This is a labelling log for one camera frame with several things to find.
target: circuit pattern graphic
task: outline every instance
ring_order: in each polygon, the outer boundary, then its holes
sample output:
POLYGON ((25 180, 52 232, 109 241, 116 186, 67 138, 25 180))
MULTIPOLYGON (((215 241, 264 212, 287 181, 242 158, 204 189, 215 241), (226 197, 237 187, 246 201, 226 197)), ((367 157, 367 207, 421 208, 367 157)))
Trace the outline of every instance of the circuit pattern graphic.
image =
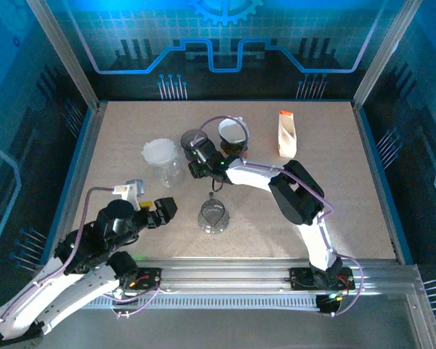
MULTIPOLYGON (((193 1, 195 4, 198 4, 201 6, 201 8, 203 9, 205 7, 205 1, 208 5, 210 5, 211 1, 213 0, 190 0, 193 1)), ((123 52, 127 52, 127 57, 129 57, 129 59, 132 59, 132 55, 129 53, 130 49, 133 49, 136 52, 136 56, 137 57, 142 57, 142 59, 144 59, 144 57, 149 57, 149 64, 148 66, 142 66, 142 67, 137 67, 137 68, 129 68, 127 69, 127 67, 125 66, 119 66, 118 68, 111 68, 111 66, 109 66, 108 68, 102 68, 101 66, 98 65, 98 60, 100 57, 105 58, 107 57, 107 55, 110 55, 110 57, 108 58, 109 60, 113 59, 113 51, 112 49, 106 49, 104 52, 98 52, 98 51, 94 51, 94 53, 92 52, 92 45, 98 45, 92 42, 89 42, 86 40, 86 38, 84 37, 84 33, 81 29, 81 27, 78 24, 78 21, 76 21, 75 15, 73 13, 73 10, 68 6, 68 4, 64 1, 63 2, 65 4, 65 7, 68 11, 68 15, 69 15, 69 20, 70 20, 70 24, 72 26, 72 28, 76 29, 76 33, 77 36, 80 40, 80 42, 82 43, 82 46, 87 54, 87 57, 89 58, 90 63, 92 64, 92 67, 94 68, 94 70, 98 73, 98 74, 102 74, 102 75, 118 75, 118 74, 149 74, 153 71, 153 69, 155 69, 157 67, 157 65, 170 53, 170 52, 194 52, 194 49, 197 49, 197 45, 196 44, 203 44, 206 46, 206 49, 201 48, 201 56, 203 56, 203 61, 205 61, 205 56, 208 58, 208 66, 209 66, 209 70, 213 73, 237 73, 239 71, 241 71, 242 67, 243 67, 243 61, 244 61, 244 56, 245 56, 245 49, 244 46, 247 43, 250 44, 263 44, 263 47, 260 47, 263 51, 279 51, 281 52, 284 56, 286 56, 286 58, 301 72, 301 73, 353 73, 359 66, 360 61, 362 60, 364 53, 367 50, 367 47, 370 43, 370 40, 373 36, 373 34, 375 33, 375 30, 379 24, 379 20, 382 17, 383 11, 384 11, 384 6, 381 6, 381 8, 379 9, 379 11, 376 13, 376 16, 374 18, 373 23, 371 24, 370 29, 368 30, 368 33, 366 35, 366 37, 360 38, 362 39, 362 41, 359 41, 358 44, 360 44, 360 42, 362 42, 361 47, 358 51, 353 52, 352 54, 352 60, 354 60, 353 62, 351 62, 351 60, 346 63, 345 65, 338 65, 336 67, 333 68, 324 68, 324 67, 305 67, 304 64, 299 61, 296 57, 296 55, 294 55, 290 49, 287 48, 287 46, 285 44, 281 44, 279 45, 276 41, 272 41, 272 39, 269 36, 252 36, 250 35, 250 32, 248 33, 244 33, 241 34, 242 36, 245 37, 240 37, 238 39, 238 41, 235 40, 235 42, 233 42, 233 51, 231 52, 231 54, 234 56, 232 61, 230 61, 230 64, 226 64, 227 66, 216 66, 215 67, 215 59, 214 57, 217 55, 217 50, 216 48, 214 48, 214 41, 212 41, 213 39, 209 39, 210 35, 211 35, 211 31, 212 30, 218 30, 219 33, 221 33, 223 30, 230 30, 233 28, 210 28, 210 29, 206 29, 206 33, 199 33, 199 30, 197 27, 197 22, 199 21, 199 19, 197 19, 194 16, 194 20, 191 21, 191 23, 187 23, 186 21, 186 26, 184 25, 180 25, 180 27, 187 27, 187 30, 190 31, 190 33, 186 33, 187 36, 192 36, 189 38, 183 38, 183 39, 175 39, 172 40, 172 45, 168 42, 166 43, 166 41, 163 41, 161 44, 157 44, 155 47, 155 53, 153 53, 152 51, 152 47, 150 45, 150 41, 147 40, 146 44, 142 43, 142 39, 141 38, 137 38, 137 33, 133 33, 133 38, 132 38, 132 45, 134 45, 133 48, 130 47, 130 41, 128 39, 125 38, 121 38, 121 45, 123 46, 122 48, 116 48, 115 51, 117 52, 117 56, 121 57, 121 51, 123 52), (194 44, 195 47, 193 48, 192 51, 190 51, 188 49, 188 44, 194 44)), ((220 6, 222 5, 226 5, 226 9, 229 8, 233 8, 235 9, 235 4, 239 3, 239 4, 245 4, 247 7, 247 9, 249 9, 249 5, 250 5, 250 1, 246 0, 246 2, 244 3, 244 0, 221 0, 221 1, 217 1, 215 0, 215 4, 219 3, 220 6)), ((259 6, 259 4, 262 4, 262 1, 253 1, 251 4, 256 5, 256 7, 259 6)), ((236 13, 228 13, 227 14, 227 19, 226 19, 226 23, 230 23, 229 22, 229 18, 231 15, 236 16, 236 13)), ((222 13, 219 15, 216 15, 218 17, 216 17, 215 19, 217 20, 218 23, 223 23, 223 19, 222 19, 222 13)), ((161 30, 164 30, 164 26, 166 24, 163 23, 163 25, 161 25, 161 30)), ((229 41, 229 46, 227 46, 228 51, 230 52, 230 41, 229 41)))
POLYGON ((18 39, 29 21, 25 7, 25 0, 0 0, 1 22, 18 39))
POLYGON ((238 24, 239 20, 247 20, 249 15, 255 15, 256 8, 263 5, 262 0, 189 0, 196 15, 202 15, 203 20, 211 20, 214 25, 222 23, 238 24))

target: transparent vessel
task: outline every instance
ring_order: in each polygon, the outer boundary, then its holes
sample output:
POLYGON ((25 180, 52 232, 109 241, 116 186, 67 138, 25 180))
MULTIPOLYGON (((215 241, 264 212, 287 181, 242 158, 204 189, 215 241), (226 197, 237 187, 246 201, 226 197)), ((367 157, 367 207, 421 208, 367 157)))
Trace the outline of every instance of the transparent vessel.
POLYGON ((197 222, 206 233, 219 234, 225 231, 229 225, 230 215, 225 205, 213 198, 213 193, 209 195, 210 199, 205 201, 198 213, 197 222))
POLYGON ((184 180, 184 169, 179 157, 181 147, 175 147, 172 140, 160 138, 145 143, 142 154, 153 166, 153 173, 167 188, 175 188, 184 180))

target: black plastic base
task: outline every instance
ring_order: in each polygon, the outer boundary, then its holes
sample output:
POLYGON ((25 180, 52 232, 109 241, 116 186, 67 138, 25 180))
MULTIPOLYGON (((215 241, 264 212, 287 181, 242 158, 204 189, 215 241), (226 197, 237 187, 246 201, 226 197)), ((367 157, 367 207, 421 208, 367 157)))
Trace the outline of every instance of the black plastic base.
POLYGON ((133 282, 135 285, 129 285, 128 289, 151 289, 160 286, 161 268, 138 268, 133 282))
POLYGON ((335 313, 340 307, 341 301, 339 300, 332 300, 325 295, 317 296, 317 308, 320 309, 320 313, 335 313))
MULTIPOLYGON (((341 276, 344 280, 349 280, 349 290, 355 289, 355 282, 350 268, 341 268, 337 275, 341 276)), ((315 285, 313 272, 310 268, 291 268, 289 269, 289 278, 286 280, 287 282, 291 283, 292 291, 307 291, 319 289, 315 285)), ((342 291, 344 289, 346 289, 346 285, 341 280, 336 278, 326 288, 326 291, 342 291)))

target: metal frame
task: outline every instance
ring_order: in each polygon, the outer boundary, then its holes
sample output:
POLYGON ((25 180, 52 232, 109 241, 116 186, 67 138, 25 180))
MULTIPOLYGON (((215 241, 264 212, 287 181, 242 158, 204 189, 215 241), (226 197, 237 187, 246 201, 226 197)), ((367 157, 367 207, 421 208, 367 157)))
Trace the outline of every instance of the metal frame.
MULTIPOLYGON (((395 247, 397 258, 401 263, 408 262, 410 252, 403 249, 400 226, 397 229, 397 212, 393 211, 387 202, 381 176, 375 165, 374 154, 369 145, 366 126, 363 124, 360 107, 365 102, 368 94, 382 73, 394 49, 402 38, 410 24, 416 10, 422 0, 405 0, 401 10, 397 14, 394 23, 384 38, 376 56, 367 70, 360 86, 355 93, 354 112, 358 120, 360 136, 368 157, 376 190, 379 193, 381 206, 388 223, 389 234, 395 247)), ((91 118, 87 132, 83 136, 84 141, 76 162, 76 169, 69 182, 69 192, 72 198, 78 198, 84 187, 87 169, 89 168, 92 152, 97 142, 97 135, 102 123, 104 108, 99 109, 99 101, 85 77, 84 71, 78 63, 73 50, 59 27, 55 17, 45 0, 27 0, 29 6, 36 15, 53 47, 63 61, 71 78, 75 82, 89 108, 96 113, 91 118)), ((62 238, 72 224, 72 218, 77 209, 77 200, 64 201, 61 215, 55 219, 58 221, 56 234, 49 247, 53 249, 59 238, 62 238)), ((361 260, 365 273, 363 295, 374 294, 402 294, 405 296, 410 309, 411 323, 417 333, 420 345, 423 348, 436 348, 436 321, 426 292, 421 282, 419 270, 415 265, 401 265, 393 260, 361 260)), ((160 267, 162 271, 162 288, 171 294, 164 297, 172 297, 176 294, 189 294, 191 297, 208 298, 229 295, 231 298, 242 298, 254 295, 271 295, 272 297, 313 297, 316 294, 326 292, 291 291, 290 284, 284 281, 288 277, 288 269, 294 267, 307 267, 308 261, 295 259, 223 259, 223 258, 174 258, 169 260, 149 259, 138 262, 139 266, 160 267)), ((346 263, 354 272, 356 280, 360 278, 358 267, 346 263)))
POLYGON ((233 309, 233 310, 296 310, 318 312, 316 296, 311 294, 158 294, 140 296, 137 301, 119 304, 98 297, 84 309, 136 310, 149 302, 149 309, 233 309))
POLYGON ((378 193, 379 203, 383 211, 384 219, 386 221, 391 244, 395 254, 402 264, 412 264, 413 259, 405 239, 405 233, 400 223, 399 214, 392 200, 392 195, 387 184, 387 179, 382 170, 381 160, 379 154, 374 147, 373 135, 366 123, 363 110, 359 106, 353 108, 355 119, 357 121, 358 131, 362 139, 363 148, 366 153, 368 165, 370 166, 371 176, 378 193))
POLYGON ((57 52, 58 57, 60 57, 63 65, 69 72, 84 101, 92 111, 96 111, 99 100, 49 5, 45 0, 26 1, 57 52))
POLYGON ((399 41, 402 39, 402 36, 410 25, 416 11, 419 9, 421 2, 422 0, 404 1, 399 13, 394 19, 394 22, 392 22, 389 27, 381 46, 376 52, 373 61, 368 67, 365 76, 358 86, 357 92, 354 95, 355 106, 362 106, 366 101, 368 95, 378 81, 379 76, 383 72, 384 67, 389 62, 389 59, 397 48, 399 41))

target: robotic arm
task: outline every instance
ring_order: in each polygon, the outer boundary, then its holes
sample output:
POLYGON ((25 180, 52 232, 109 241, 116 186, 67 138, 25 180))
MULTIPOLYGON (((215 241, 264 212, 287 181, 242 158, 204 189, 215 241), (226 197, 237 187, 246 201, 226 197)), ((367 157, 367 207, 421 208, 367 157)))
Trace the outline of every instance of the robotic arm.
POLYGON ((88 302, 135 281, 136 262, 127 252, 116 250, 135 241, 142 229, 168 224, 177 206, 173 198, 160 198, 154 202, 156 210, 141 208, 137 201, 137 194, 143 193, 139 180, 116 186, 113 193, 123 199, 111 201, 94 222, 84 225, 78 249, 66 269, 39 284, 68 260, 77 230, 59 243, 39 274, 0 307, 0 348, 34 348, 43 335, 88 302), (29 292, 33 285, 39 288, 29 292), (2 318, 11 304, 12 312, 2 318))
POLYGON ((306 188, 296 185, 295 176, 320 197, 324 192, 307 170, 295 160, 283 167, 252 163, 236 155, 224 157, 208 138, 202 137, 185 148, 190 160, 189 170, 194 178, 211 177, 218 182, 234 185, 250 185, 271 192, 283 216, 295 224, 309 252, 310 268, 314 285, 318 289, 330 289, 335 285, 342 268, 342 261, 331 247, 323 214, 324 205, 306 188))

